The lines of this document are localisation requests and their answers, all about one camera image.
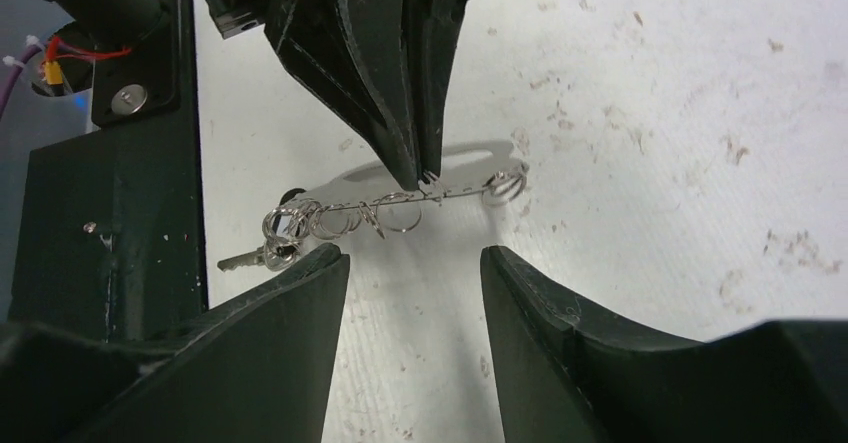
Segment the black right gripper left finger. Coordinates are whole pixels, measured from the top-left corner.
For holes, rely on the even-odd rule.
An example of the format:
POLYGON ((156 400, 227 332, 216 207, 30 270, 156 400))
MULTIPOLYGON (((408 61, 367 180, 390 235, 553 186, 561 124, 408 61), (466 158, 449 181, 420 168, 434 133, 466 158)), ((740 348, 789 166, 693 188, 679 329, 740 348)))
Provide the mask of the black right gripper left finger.
POLYGON ((1 328, 5 442, 318 442, 350 258, 314 249, 164 337, 1 328))

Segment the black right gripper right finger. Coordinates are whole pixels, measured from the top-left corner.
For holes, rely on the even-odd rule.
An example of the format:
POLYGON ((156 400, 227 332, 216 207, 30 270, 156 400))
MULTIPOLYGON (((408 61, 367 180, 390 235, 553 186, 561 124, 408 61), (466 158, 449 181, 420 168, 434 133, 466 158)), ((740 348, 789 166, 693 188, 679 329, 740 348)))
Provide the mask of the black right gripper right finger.
POLYGON ((650 328, 504 246, 480 258, 508 442, 843 442, 847 324, 772 320, 710 342, 650 328))

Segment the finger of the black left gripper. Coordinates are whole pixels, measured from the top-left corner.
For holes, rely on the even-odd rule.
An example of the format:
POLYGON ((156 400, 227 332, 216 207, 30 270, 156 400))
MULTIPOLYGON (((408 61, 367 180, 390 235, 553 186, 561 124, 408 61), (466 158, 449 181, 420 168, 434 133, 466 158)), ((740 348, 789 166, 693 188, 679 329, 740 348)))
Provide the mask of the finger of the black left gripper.
POLYGON ((424 171, 415 0, 268 0, 284 68, 373 149, 404 190, 424 171))
POLYGON ((404 1, 404 42, 421 177, 441 172, 446 96, 468 1, 404 1))

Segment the silver carabiner keyring with rings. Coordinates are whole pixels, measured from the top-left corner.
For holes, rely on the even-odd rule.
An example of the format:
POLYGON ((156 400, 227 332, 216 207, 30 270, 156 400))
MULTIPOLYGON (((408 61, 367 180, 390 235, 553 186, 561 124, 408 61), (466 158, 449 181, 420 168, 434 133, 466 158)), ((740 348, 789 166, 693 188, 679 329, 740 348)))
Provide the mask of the silver carabiner keyring with rings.
POLYGON ((380 236, 406 233, 418 224, 395 226, 386 221, 390 208, 402 204, 440 204, 451 198, 478 196, 486 206, 505 205, 528 184, 530 165, 515 156, 514 150, 508 140, 450 145, 443 150, 441 173, 425 172, 412 190, 401 189, 378 162, 355 168, 267 213, 262 221, 262 250, 269 257, 283 248, 298 255, 309 237, 332 241, 360 225, 380 236))

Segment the black key tag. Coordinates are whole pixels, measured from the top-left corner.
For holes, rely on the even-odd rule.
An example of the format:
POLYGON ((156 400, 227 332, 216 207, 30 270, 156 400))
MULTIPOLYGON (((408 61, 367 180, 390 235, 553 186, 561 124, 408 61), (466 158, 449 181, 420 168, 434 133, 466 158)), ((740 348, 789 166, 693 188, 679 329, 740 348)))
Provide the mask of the black key tag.
POLYGON ((281 198, 280 198, 280 200, 279 200, 278 205, 279 205, 279 206, 285 205, 285 204, 287 204, 289 201, 291 201, 292 199, 294 199, 295 197, 297 197, 298 195, 303 194, 303 193, 305 193, 305 192, 306 192, 306 190, 305 190, 305 189, 303 189, 303 188, 292 188, 292 189, 290 189, 290 190, 286 191, 286 192, 285 192, 285 193, 281 196, 281 198))

